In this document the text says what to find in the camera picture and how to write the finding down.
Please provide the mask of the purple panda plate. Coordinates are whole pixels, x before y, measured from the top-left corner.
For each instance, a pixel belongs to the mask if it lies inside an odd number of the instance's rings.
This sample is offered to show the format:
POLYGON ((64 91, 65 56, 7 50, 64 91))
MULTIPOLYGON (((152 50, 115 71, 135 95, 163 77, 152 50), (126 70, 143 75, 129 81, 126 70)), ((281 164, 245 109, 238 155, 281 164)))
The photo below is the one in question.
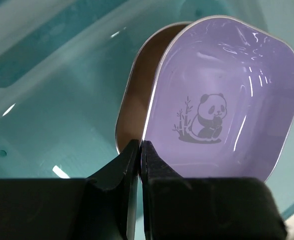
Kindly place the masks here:
POLYGON ((213 15, 185 27, 162 55, 142 140, 185 178, 266 181, 293 119, 293 49, 213 15))

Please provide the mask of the brown panda plate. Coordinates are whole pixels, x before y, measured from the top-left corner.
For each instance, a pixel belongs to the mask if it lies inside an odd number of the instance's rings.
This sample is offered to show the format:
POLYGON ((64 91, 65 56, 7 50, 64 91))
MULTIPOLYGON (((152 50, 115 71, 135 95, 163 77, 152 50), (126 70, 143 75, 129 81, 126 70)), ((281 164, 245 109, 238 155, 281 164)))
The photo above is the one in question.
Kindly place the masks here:
POLYGON ((117 152, 130 140, 141 140, 157 66, 166 48, 190 21, 169 24, 151 35, 138 50, 127 80, 115 126, 117 152))

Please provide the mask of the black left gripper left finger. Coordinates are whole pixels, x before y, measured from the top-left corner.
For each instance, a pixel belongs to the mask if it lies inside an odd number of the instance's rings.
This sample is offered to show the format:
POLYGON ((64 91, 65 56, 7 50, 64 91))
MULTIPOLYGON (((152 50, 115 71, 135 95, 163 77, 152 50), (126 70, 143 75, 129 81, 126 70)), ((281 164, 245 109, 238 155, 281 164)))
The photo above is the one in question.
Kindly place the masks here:
POLYGON ((0 179, 0 240, 132 240, 139 142, 87 178, 0 179))

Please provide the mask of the teal plastic bin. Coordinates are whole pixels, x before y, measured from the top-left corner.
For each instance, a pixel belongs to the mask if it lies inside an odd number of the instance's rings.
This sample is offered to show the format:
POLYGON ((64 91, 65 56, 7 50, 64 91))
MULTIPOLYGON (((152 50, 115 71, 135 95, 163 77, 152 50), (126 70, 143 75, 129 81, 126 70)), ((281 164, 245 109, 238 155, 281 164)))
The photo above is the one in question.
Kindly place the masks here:
MULTIPOLYGON (((294 51, 294 0, 0 0, 0 179, 77 179, 119 153, 134 58, 173 23, 229 16, 294 51)), ((294 119, 266 180, 294 214, 294 119)))

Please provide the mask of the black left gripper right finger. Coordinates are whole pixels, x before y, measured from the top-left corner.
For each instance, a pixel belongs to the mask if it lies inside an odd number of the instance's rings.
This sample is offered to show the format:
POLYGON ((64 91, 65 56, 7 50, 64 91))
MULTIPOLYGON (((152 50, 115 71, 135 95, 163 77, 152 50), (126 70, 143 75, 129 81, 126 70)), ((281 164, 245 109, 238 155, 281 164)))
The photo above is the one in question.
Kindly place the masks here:
POLYGON ((140 178, 148 240, 284 240, 266 184, 252 177, 183 178, 142 143, 140 178))

